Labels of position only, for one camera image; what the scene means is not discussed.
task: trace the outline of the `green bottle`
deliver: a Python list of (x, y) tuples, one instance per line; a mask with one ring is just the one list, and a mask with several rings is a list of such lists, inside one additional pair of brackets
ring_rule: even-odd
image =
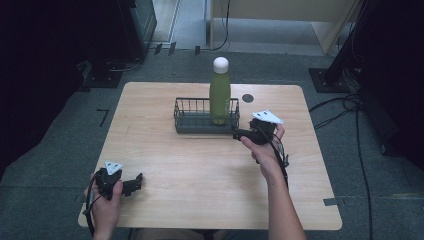
[(209, 87), (209, 108), (212, 122), (225, 124), (230, 115), (231, 86), (228, 77), (228, 60), (223, 57), (213, 61), (214, 75)]

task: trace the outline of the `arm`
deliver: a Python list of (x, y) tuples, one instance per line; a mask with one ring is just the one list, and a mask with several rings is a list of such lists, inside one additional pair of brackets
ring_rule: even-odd
[[(277, 137), (281, 139), (283, 134), (284, 128), (277, 125)], [(267, 182), (269, 239), (306, 239), (272, 147), (269, 144), (256, 145), (246, 137), (240, 140), (252, 151), (252, 157), (259, 162)]]
[(95, 240), (110, 240), (112, 239), (113, 230), (118, 224), (121, 193), (123, 184), (122, 181), (117, 181), (113, 187), (112, 199), (108, 201), (97, 192), (97, 185), (93, 186), (94, 202), (92, 213), (94, 221), (94, 236)]

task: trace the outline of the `gray carpet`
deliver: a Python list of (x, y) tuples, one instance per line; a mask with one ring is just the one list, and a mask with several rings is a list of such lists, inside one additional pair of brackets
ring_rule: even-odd
[[(94, 170), (123, 86), (127, 82), (208, 83), (215, 57), (227, 57), (233, 83), (296, 84), (309, 107), (344, 94), (317, 94), (308, 68), (328, 67), (331, 57), (176, 51), (149, 53), (137, 69), (125, 72), (117, 89), (77, 92), (42, 142), (8, 167), (0, 185), (0, 239), (90, 239), (77, 223), (81, 193)], [(109, 114), (102, 126), (104, 112)], [(334, 102), (314, 112), (314, 124), (343, 111)], [(365, 112), (360, 139), (368, 177), (374, 239), (423, 239), (424, 172), (402, 157), (380, 154), (379, 141)], [(307, 231), (309, 239), (369, 239), (368, 205), (356, 145), (355, 114), (317, 130), (343, 227)], [(117, 229), (114, 239), (126, 239)]]

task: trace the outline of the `white bottle cap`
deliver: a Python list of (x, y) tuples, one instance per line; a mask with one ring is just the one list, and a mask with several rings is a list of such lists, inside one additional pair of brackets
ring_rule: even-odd
[(218, 57), (213, 61), (213, 71), (218, 74), (223, 74), (228, 71), (228, 60), (223, 57)]

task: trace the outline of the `left hand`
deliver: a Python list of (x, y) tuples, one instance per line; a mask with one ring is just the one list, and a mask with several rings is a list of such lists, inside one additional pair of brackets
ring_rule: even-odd
[[(93, 191), (94, 202), (92, 207), (93, 220), (94, 220), (94, 238), (93, 239), (111, 239), (113, 230), (118, 224), (119, 213), (120, 213), (120, 203), (121, 203), (121, 193), (122, 193), (123, 184), (119, 180), (115, 183), (113, 187), (112, 199), (109, 201), (99, 194), (97, 191), (97, 184), (94, 181)], [(87, 196), (88, 187), (85, 189), (84, 194)]]

